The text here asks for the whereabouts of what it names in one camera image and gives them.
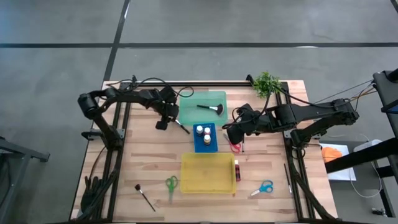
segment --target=small bottle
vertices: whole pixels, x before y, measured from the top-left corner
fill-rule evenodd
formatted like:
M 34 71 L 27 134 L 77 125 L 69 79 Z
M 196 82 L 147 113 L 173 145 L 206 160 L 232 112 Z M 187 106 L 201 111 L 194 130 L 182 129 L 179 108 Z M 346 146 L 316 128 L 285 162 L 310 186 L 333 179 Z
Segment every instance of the small bottle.
M 210 128 L 205 128 L 205 134 L 209 134 L 210 135 L 211 131 Z
M 205 145 L 210 145 L 210 135 L 206 134 L 205 137 L 203 138 L 203 141 L 205 142 Z
M 203 134 L 203 127 L 201 125 L 197 126 L 197 135 L 201 136 Z
M 235 160 L 235 177 L 237 182 L 241 181 L 241 168 L 239 168 L 238 160 Z

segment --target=orange object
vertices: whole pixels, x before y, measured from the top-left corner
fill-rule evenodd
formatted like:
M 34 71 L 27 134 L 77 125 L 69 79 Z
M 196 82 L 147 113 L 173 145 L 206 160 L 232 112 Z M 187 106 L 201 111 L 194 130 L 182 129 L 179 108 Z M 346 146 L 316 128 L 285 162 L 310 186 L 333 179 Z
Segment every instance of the orange object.
M 335 160 L 337 158 L 340 158 L 342 155 L 342 153 L 332 147 L 324 147 L 322 149 L 322 157 L 323 157 L 323 161 L 325 162 L 330 162 L 332 160 Z

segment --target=green tray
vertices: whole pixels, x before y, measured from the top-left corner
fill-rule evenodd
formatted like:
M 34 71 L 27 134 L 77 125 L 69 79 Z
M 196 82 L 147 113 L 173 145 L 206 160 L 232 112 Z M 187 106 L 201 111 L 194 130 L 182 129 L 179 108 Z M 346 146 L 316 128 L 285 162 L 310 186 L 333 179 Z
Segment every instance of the green tray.
M 182 92 L 182 95 L 189 95 L 189 92 Z M 213 110 L 197 107 L 197 105 L 217 106 L 220 103 L 224 107 L 220 116 Z M 184 125 L 215 123 L 217 126 L 222 126 L 226 124 L 228 112 L 225 91 L 196 91 L 191 97 L 181 97 L 178 120 Z

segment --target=red bottle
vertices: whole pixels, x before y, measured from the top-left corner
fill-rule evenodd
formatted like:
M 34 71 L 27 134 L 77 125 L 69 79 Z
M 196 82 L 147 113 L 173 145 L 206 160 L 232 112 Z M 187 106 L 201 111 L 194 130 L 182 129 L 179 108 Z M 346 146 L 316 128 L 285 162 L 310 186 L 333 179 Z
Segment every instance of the red bottle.
M 239 168 L 238 160 L 235 160 L 235 176 L 236 181 L 241 181 L 241 169 Z

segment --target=blue scissors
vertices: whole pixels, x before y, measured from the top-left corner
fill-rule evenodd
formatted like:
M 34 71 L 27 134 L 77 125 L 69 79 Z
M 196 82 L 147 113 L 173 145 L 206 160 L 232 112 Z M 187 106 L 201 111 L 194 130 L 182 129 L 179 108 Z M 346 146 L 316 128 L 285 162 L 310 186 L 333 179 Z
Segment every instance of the blue scissors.
M 265 180 L 262 182 L 260 188 L 258 190 L 253 191 L 250 196 L 256 195 L 260 192 L 267 192 L 267 193 L 271 193 L 272 191 L 274 191 L 274 183 L 271 180 Z

